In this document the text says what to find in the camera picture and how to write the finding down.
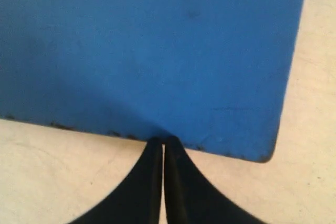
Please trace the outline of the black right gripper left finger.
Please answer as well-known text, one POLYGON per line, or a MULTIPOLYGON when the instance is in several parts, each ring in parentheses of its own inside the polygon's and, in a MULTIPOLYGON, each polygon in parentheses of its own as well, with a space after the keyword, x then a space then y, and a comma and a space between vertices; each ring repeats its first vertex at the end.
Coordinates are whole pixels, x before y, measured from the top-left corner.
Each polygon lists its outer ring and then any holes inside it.
POLYGON ((72 223, 158 223, 161 207, 163 148, 148 140, 125 179, 101 202, 72 223))

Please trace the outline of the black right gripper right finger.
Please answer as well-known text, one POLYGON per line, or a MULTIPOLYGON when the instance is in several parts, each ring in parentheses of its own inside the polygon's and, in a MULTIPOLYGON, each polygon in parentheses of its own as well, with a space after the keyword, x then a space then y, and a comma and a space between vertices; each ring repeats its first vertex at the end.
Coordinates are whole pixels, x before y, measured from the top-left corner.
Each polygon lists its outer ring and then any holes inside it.
POLYGON ((176 136, 165 141, 164 198, 168 223, 264 223, 214 187, 176 136))

